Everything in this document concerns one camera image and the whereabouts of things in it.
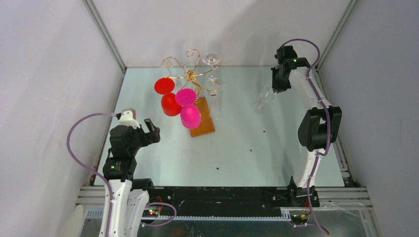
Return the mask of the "pink wine glass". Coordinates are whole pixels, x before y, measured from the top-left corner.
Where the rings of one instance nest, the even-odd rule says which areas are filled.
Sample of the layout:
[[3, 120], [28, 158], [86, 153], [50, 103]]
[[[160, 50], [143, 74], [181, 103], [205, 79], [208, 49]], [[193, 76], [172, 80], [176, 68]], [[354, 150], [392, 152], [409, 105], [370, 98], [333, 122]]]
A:
[[180, 118], [182, 125], [188, 129], [195, 129], [201, 124], [201, 113], [194, 105], [197, 94], [190, 88], [179, 90], [175, 95], [176, 102], [181, 106]]

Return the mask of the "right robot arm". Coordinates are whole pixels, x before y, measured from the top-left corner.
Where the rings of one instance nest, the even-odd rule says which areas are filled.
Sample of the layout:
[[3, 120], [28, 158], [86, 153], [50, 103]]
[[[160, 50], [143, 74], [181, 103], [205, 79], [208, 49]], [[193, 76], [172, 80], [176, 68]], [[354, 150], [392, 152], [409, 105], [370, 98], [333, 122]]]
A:
[[302, 164], [290, 178], [281, 198], [290, 206], [305, 207], [316, 198], [315, 176], [321, 159], [337, 139], [342, 110], [327, 100], [313, 78], [313, 66], [306, 58], [298, 57], [293, 46], [280, 46], [275, 58], [277, 65], [271, 69], [273, 92], [277, 94], [295, 88], [306, 108], [297, 131], [303, 147]]

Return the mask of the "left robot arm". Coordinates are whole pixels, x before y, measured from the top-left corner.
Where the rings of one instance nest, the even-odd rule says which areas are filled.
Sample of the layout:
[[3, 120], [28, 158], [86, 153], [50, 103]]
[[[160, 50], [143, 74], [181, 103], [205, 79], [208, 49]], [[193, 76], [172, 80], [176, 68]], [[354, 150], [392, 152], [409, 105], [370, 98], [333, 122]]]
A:
[[122, 121], [110, 130], [111, 147], [103, 167], [103, 176], [108, 182], [104, 210], [108, 213], [101, 225], [101, 237], [127, 235], [128, 199], [137, 166], [136, 154], [140, 148], [160, 142], [160, 129], [149, 118], [144, 122], [148, 132], [134, 119]]

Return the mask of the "red wine glass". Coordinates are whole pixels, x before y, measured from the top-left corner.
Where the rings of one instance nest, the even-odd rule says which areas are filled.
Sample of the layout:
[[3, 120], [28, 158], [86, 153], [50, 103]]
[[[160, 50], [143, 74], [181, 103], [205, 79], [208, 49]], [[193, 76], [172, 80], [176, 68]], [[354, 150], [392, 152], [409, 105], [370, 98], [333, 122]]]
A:
[[175, 83], [170, 78], [160, 78], [154, 85], [154, 90], [162, 95], [161, 107], [163, 112], [170, 117], [177, 116], [181, 111], [181, 106], [175, 100], [174, 88]]

